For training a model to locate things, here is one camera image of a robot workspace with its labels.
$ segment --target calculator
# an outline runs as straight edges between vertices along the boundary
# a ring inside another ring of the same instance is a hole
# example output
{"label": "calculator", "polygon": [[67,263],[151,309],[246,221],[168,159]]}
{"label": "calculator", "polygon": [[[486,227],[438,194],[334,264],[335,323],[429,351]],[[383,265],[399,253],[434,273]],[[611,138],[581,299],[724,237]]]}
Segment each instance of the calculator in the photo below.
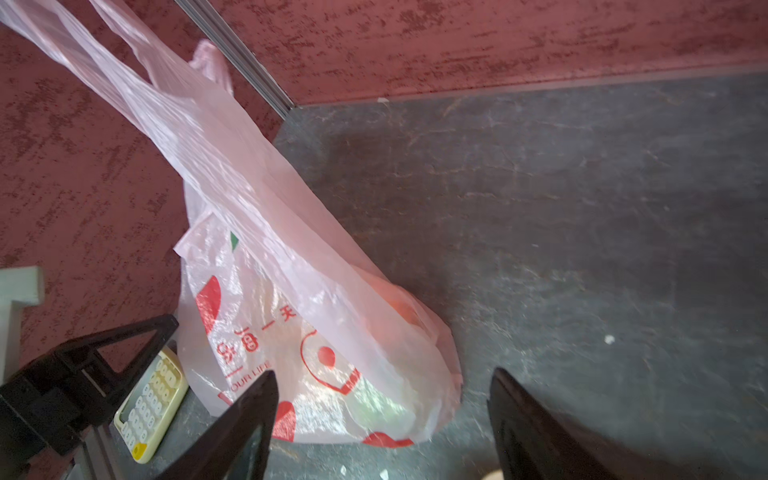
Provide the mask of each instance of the calculator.
{"label": "calculator", "polygon": [[136,462],[152,458],[188,388],[178,357],[163,347],[114,414],[114,425]]}

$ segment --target black plastic bracket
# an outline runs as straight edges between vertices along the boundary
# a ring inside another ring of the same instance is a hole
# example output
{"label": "black plastic bracket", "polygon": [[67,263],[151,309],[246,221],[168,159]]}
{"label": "black plastic bracket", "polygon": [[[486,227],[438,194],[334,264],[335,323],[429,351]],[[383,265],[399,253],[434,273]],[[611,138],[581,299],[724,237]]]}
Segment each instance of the black plastic bracket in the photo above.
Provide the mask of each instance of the black plastic bracket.
{"label": "black plastic bracket", "polygon": [[[26,442],[15,445],[24,455],[34,455],[45,444],[59,455],[70,452],[81,444],[85,428],[111,420],[178,325],[173,315],[157,316],[69,340],[37,358],[0,386],[3,432],[11,430],[14,438]],[[149,342],[121,372],[98,352],[152,331]]]}
{"label": "black plastic bracket", "polygon": [[488,413],[505,480],[616,480],[501,368],[493,373]]}
{"label": "black plastic bracket", "polygon": [[155,480],[261,480],[278,399],[275,372],[268,370]]}

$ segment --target dark stone floor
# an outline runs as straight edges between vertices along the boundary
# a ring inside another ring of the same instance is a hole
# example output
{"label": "dark stone floor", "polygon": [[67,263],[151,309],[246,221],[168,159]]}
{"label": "dark stone floor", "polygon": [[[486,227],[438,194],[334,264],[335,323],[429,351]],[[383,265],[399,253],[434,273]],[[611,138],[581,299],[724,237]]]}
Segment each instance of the dark stone floor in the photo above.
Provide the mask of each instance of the dark stone floor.
{"label": "dark stone floor", "polygon": [[[768,476],[768,75],[291,118],[275,145],[451,326],[465,388],[429,443],[275,441],[267,478],[479,479],[495,366],[622,478]],[[209,422],[185,405],[168,439]]]}

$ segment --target red wall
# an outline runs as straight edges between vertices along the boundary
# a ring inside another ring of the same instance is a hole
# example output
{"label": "red wall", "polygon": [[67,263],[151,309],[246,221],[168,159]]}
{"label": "red wall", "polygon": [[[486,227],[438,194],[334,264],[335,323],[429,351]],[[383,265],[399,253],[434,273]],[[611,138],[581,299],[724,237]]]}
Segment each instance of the red wall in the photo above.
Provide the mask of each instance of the red wall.
{"label": "red wall", "polygon": [[[70,10],[112,51],[80,0]],[[183,58],[203,35],[172,0],[132,8]],[[0,25],[0,268],[39,265],[45,303],[25,310],[22,363],[66,339],[173,312],[187,228],[181,180],[115,109],[31,42]],[[270,139],[280,119],[234,72],[236,97]],[[58,478],[44,455],[30,478]]]}
{"label": "red wall", "polygon": [[298,104],[768,61],[766,0],[211,0]]}

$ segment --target pink plastic bag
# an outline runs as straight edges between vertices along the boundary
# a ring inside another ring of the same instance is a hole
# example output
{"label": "pink plastic bag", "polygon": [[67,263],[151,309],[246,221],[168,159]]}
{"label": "pink plastic bag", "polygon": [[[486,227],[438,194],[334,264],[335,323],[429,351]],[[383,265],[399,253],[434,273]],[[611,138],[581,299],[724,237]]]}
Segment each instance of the pink plastic bag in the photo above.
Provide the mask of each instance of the pink plastic bag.
{"label": "pink plastic bag", "polygon": [[272,368],[283,402],[276,436],[382,446],[428,439],[458,408],[462,378],[447,326],[387,281],[263,137],[227,91],[212,45],[198,49],[192,68],[120,0],[91,3],[151,84],[55,0],[0,0],[0,19],[115,106],[184,179],[191,228],[177,245],[179,344],[195,393],[220,412],[247,386],[238,375]]}

